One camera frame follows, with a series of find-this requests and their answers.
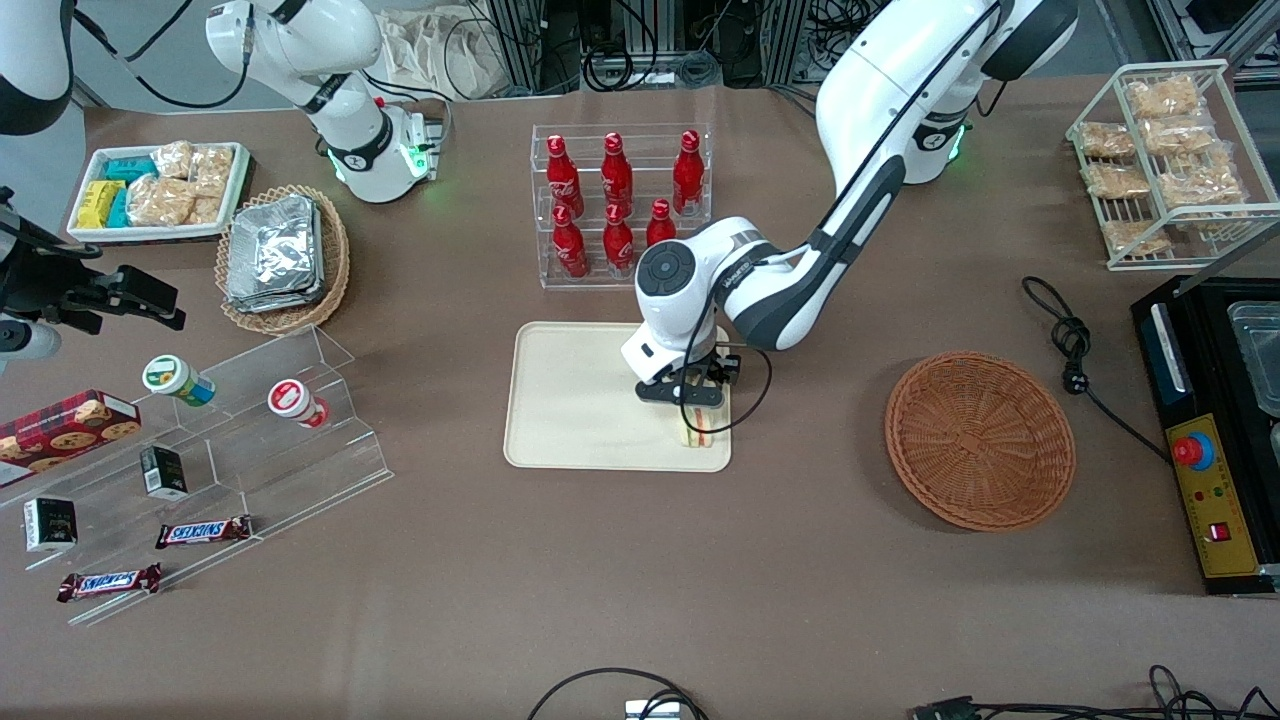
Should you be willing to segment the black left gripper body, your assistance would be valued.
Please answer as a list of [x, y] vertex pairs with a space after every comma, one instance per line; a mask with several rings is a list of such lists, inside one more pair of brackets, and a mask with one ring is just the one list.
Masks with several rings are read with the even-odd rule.
[[636, 383], [635, 395], [650, 404], [676, 405], [684, 397], [686, 405], [713, 405], [712, 389], [733, 386], [740, 370], [740, 355], [712, 352], [680, 369], [666, 368], [666, 374], [652, 383]]

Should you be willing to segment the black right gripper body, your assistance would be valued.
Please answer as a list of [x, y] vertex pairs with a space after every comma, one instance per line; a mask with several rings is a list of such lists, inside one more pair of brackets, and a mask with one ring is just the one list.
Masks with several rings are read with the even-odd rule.
[[108, 277], [84, 265], [102, 256], [91, 243], [68, 245], [14, 213], [3, 214], [3, 311], [18, 319], [99, 333], [102, 314], [122, 315]]

